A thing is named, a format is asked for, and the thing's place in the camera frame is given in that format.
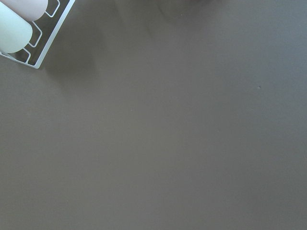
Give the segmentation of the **pale pink cup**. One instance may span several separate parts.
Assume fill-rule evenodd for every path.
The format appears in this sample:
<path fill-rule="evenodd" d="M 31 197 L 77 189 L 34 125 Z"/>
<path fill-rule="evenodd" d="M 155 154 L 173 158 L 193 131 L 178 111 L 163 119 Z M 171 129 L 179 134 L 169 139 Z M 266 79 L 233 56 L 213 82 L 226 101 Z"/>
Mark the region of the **pale pink cup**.
<path fill-rule="evenodd" d="M 27 21 L 41 18 L 48 6 L 48 0 L 1 0 L 1 2 Z"/>

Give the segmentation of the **pale green cup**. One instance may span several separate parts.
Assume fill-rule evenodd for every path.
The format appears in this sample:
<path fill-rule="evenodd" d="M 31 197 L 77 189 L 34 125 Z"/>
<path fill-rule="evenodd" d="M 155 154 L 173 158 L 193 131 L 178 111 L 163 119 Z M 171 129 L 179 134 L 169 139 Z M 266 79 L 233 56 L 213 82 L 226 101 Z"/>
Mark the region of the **pale green cup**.
<path fill-rule="evenodd" d="M 27 46 L 32 38 L 31 25 L 0 3 L 0 50 L 4 53 L 15 53 Z"/>

